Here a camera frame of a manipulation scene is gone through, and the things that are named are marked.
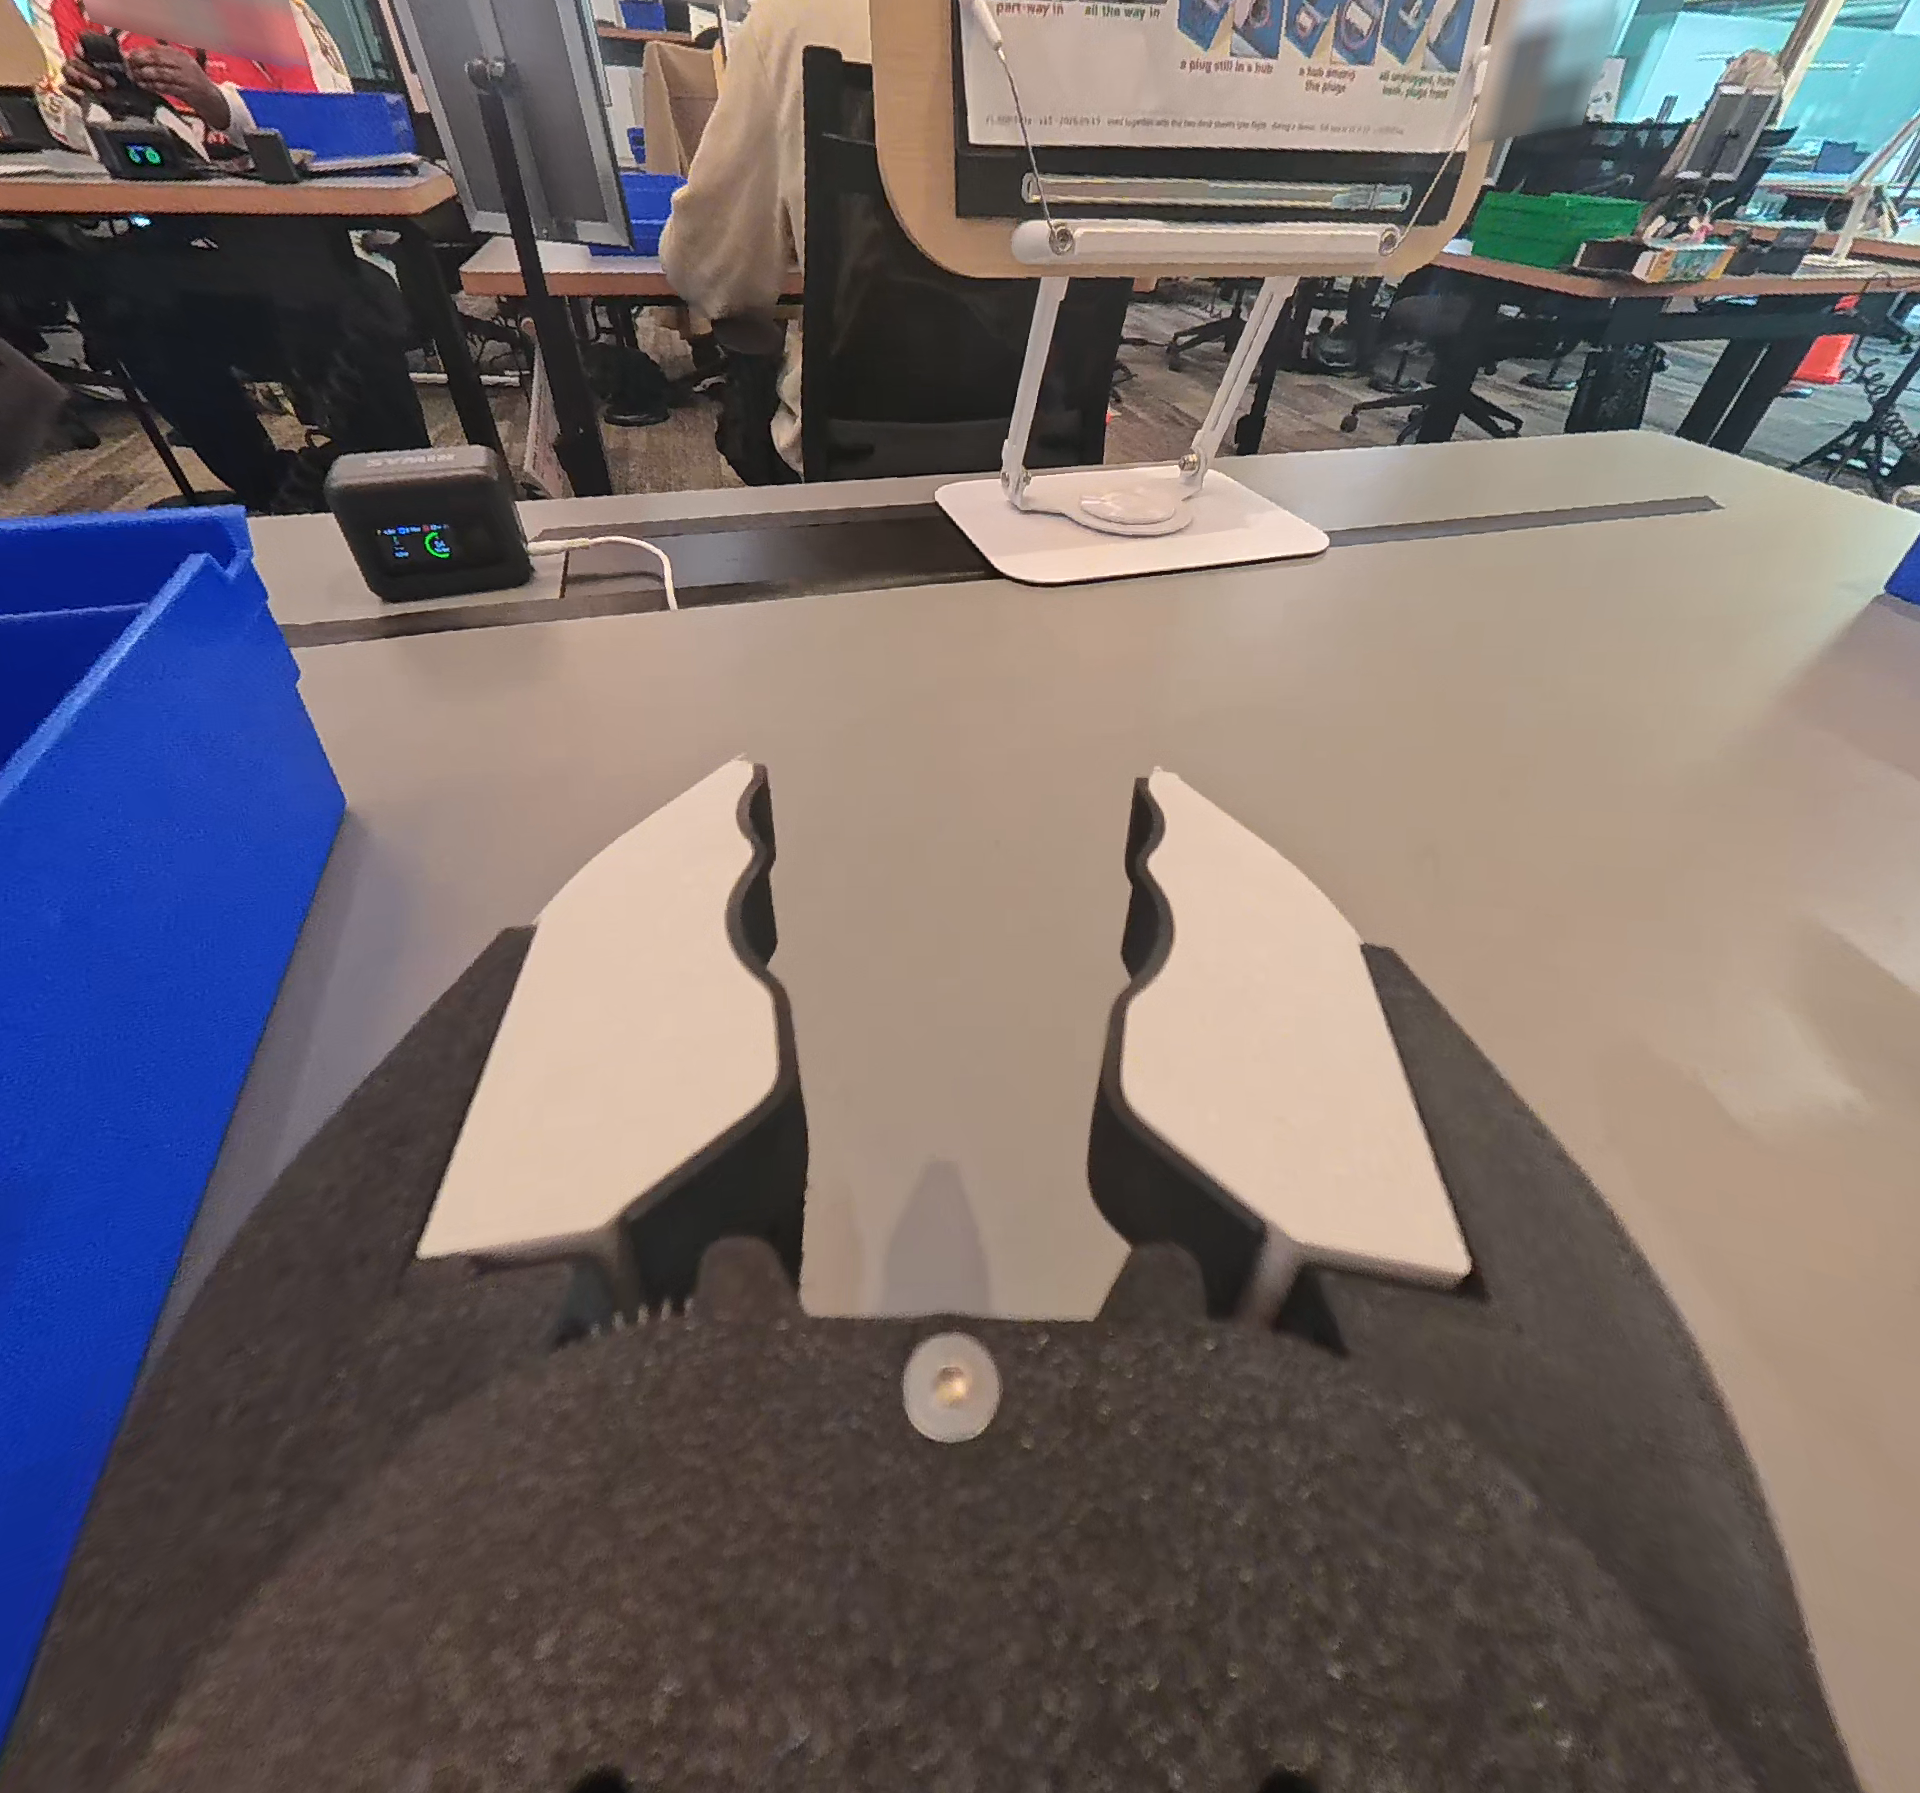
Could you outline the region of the green plastic bin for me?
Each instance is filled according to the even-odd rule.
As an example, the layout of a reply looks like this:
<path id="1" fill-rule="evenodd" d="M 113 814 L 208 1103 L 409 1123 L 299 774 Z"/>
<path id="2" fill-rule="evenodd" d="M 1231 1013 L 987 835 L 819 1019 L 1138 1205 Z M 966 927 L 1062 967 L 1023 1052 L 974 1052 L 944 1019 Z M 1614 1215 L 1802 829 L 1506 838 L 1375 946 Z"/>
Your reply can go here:
<path id="1" fill-rule="evenodd" d="M 1566 271 L 1589 242 L 1627 242 L 1640 218 L 1640 199 L 1493 187 L 1482 193 L 1467 242 L 1482 262 Z"/>

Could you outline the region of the small blue background bin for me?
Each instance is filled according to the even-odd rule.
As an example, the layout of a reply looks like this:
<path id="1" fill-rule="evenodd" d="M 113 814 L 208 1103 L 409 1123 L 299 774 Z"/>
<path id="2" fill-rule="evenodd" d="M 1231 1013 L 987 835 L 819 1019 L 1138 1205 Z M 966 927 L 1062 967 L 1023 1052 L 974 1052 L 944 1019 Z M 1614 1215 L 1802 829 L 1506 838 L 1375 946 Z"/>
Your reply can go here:
<path id="1" fill-rule="evenodd" d="M 322 161 L 346 156 L 414 156 L 417 131 L 414 110 L 394 91 L 239 91 L 257 128 L 287 139 L 287 150 L 310 151 Z"/>
<path id="2" fill-rule="evenodd" d="M 624 170 L 616 172 L 624 202 L 630 202 L 630 247 L 585 247 L 598 262 L 659 262 L 659 242 L 676 209 L 676 193 L 684 187 L 684 172 L 643 172 Z"/>

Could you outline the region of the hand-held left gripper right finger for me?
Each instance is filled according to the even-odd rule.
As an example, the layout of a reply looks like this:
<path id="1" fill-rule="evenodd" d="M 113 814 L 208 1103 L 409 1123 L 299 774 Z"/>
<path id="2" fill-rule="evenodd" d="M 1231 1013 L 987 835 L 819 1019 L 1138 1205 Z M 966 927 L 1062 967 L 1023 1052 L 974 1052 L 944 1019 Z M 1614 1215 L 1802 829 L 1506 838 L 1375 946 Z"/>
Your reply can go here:
<path id="1" fill-rule="evenodd" d="M 1219 1321 L 1273 1329 L 1305 1271 L 1467 1288 L 1471 1240 L 1348 916 L 1163 768 L 1135 779 L 1121 875 L 1096 1215 L 1135 1253 L 1183 1253 Z"/>

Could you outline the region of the wooden background desk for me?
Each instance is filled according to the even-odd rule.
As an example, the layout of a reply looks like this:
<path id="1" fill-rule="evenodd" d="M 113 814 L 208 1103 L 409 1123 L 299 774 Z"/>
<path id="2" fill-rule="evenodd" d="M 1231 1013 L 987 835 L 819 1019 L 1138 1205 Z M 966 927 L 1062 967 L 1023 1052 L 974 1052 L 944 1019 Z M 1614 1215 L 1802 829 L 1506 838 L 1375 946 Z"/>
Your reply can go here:
<path id="1" fill-rule="evenodd" d="M 4 181 L 4 343 L 73 316 L 95 373 L 157 412 L 243 513 L 318 513 L 322 463 L 429 445 L 433 346 L 461 435 L 502 445 L 438 247 L 454 181 Z"/>
<path id="2" fill-rule="evenodd" d="M 508 242 L 490 234 L 461 264 L 463 297 L 514 300 L 535 333 L 535 361 L 546 373 L 553 412 L 555 412 L 555 463 L 578 499 L 612 496 L 606 445 L 602 445 L 602 405 L 585 376 L 585 339 L 570 316 L 578 300 L 643 300 L 643 304 L 681 304 L 681 297 L 659 253 L 616 253 L 592 247 L 562 242 Z"/>
<path id="3" fill-rule="evenodd" d="M 1741 455 L 1779 395 L 1820 339 L 1862 339 L 1891 325 L 1897 304 L 1914 297 L 1914 262 L 1858 262 L 1836 271 L 1791 275 L 1713 275 L 1713 282 L 1634 282 L 1602 271 L 1543 271 L 1443 250 L 1428 271 L 1455 282 L 1467 300 L 1455 353 L 1436 361 L 1436 396 L 1422 412 L 1416 445 L 1443 445 L 1471 407 L 1478 373 L 1494 353 L 1506 304 L 1558 297 L 1602 304 L 1578 339 L 1618 373 L 1627 346 L 1721 343 L 1680 440 Z"/>

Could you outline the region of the grey desktop machine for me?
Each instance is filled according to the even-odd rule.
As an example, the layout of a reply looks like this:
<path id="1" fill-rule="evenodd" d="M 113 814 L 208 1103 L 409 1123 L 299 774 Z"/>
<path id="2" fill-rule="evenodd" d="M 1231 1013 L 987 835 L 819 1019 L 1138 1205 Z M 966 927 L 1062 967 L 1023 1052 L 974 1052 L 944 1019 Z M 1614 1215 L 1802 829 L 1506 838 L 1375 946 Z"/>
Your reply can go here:
<path id="1" fill-rule="evenodd" d="M 1784 106 L 1784 89 L 1784 60 L 1768 53 L 1741 53 L 1724 60 L 1713 101 L 1656 172 L 1634 226 L 1634 282 L 1672 284 L 1687 275 L 1715 275 L 1724 264 L 1715 218 L 1737 202 L 1741 172 Z"/>

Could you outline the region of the small black screen device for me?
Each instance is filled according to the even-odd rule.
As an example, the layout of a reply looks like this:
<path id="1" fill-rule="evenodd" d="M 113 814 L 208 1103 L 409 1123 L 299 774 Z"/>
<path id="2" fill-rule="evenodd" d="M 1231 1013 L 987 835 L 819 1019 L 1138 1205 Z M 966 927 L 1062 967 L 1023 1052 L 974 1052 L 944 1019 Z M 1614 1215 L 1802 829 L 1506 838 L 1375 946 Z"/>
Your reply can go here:
<path id="1" fill-rule="evenodd" d="M 194 151 L 180 131 L 157 122 L 94 122 L 88 142 L 95 161 L 128 184 L 173 184 L 199 181 L 206 170 L 206 151 Z"/>

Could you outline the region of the black mesh office chair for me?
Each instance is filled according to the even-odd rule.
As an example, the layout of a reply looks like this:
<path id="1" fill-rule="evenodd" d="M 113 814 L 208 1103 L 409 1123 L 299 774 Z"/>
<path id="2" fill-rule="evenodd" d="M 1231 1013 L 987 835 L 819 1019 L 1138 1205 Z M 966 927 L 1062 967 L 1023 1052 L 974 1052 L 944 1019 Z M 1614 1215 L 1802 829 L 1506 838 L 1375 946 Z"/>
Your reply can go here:
<path id="1" fill-rule="evenodd" d="M 1039 282 L 937 264 L 879 172 L 875 68 L 802 53 L 802 481 L 1001 473 Z"/>

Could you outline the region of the small black cube device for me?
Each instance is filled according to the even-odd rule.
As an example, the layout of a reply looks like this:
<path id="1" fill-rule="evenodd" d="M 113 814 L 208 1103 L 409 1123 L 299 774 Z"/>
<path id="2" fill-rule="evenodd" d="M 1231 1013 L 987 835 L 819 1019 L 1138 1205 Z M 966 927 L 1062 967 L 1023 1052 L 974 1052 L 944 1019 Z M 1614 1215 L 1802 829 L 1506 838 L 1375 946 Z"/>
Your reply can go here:
<path id="1" fill-rule="evenodd" d="M 514 473 L 490 445 L 343 455 L 322 499 L 376 604 L 510 590 L 535 575 Z"/>

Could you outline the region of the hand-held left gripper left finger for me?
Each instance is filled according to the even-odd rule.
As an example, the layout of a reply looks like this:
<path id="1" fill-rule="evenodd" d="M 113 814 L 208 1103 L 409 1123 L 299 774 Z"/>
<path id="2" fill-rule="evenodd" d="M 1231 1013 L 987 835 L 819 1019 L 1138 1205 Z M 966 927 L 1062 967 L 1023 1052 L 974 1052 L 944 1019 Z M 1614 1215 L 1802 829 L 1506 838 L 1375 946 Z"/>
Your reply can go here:
<path id="1" fill-rule="evenodd" d="M 771 870 L 771 774 L 735 754 L 546 899 L 417 1264 L 570 1264 L 616 1312 L 663 1312 L 709 1248 L 755 1240 L 795 1292 L 809 1106 Z"/>

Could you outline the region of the cardboard box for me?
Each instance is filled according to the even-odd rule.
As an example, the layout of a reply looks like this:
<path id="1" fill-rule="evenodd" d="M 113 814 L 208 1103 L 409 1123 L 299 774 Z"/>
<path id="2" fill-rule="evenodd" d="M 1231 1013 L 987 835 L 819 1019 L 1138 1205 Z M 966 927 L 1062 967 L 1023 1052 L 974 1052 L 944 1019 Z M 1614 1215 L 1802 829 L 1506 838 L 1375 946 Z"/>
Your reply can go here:
<path id="1" fill-rule="evenodd" d="M 684 181 L 702 139 L 709 128 L 709 110 L 720 101 L 727 82 L 727 53 L 709 47 L 681 47 L 681 42 L 651 42 L 643 47 L 643 172 L 676 172 Z"/>

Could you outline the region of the grey panel on stand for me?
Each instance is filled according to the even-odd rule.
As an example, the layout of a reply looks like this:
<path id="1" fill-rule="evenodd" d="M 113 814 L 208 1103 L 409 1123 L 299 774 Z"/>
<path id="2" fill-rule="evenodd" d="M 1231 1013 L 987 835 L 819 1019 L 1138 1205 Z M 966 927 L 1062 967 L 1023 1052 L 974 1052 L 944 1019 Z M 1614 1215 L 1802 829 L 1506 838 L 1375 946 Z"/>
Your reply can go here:
<path id="1" fill-rule="evenodd" d="M 585 0 L 394 0 L 475 232 L 630 247 Z"/>

